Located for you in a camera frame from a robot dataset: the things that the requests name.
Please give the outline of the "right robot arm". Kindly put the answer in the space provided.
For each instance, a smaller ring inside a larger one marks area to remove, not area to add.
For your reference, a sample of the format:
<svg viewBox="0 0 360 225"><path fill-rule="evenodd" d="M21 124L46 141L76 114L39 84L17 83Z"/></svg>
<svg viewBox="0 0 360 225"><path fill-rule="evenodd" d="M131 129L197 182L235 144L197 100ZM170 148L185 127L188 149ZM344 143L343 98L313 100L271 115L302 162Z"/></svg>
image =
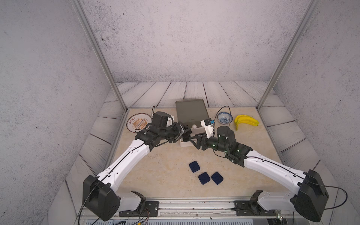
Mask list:
<svg viewBox="0 0 360 225"><path fill-rule="evenodd" d="M318 172L304 172L271 160L237 142L234 132L226 126L219 127L216 136L200 133L188 135L187 139L197 149L223 152L232 163L257 171L287 188L287 192L256 191L253 194L255 205L262 210L294 211L312 222L321 221L329 194Z"/></svg>

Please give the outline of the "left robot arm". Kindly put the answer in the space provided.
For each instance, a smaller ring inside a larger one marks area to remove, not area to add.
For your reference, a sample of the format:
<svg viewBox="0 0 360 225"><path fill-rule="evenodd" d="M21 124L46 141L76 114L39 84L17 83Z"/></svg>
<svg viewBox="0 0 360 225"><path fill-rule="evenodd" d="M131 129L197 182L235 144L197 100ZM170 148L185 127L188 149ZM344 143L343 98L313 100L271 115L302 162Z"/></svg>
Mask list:
<svg viewBox="0 0 360 225"><path fill-rule="evenodd" d="M89 175L83 182L82 207L86 207L103 221L110 220L118 212L142 213L146 198L136 191L117 195L122 181L135 165L161 140L176 143L183 136L188 137L191 129L181 122L167 126L148 124L137 132L134 141L125 152L97 176Z"/></svg>

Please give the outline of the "three-tier drawer cabinet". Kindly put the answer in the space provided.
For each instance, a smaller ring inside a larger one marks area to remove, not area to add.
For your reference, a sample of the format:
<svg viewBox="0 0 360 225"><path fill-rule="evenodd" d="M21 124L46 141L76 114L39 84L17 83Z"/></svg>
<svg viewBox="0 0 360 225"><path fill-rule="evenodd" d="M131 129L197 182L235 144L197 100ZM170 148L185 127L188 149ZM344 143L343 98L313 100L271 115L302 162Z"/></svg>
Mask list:
<svg viewBox="0 0 360 225"><path fill-rule="evenodd" d="M182 122L191 128L190 137L195 135L206 135L205 129L201 126L200 121L209 119L209 114L203 99L191 99L176 101L176 112L178 122ZM194 146L188 138L183 137L180 140L181 147Z"/></svg>

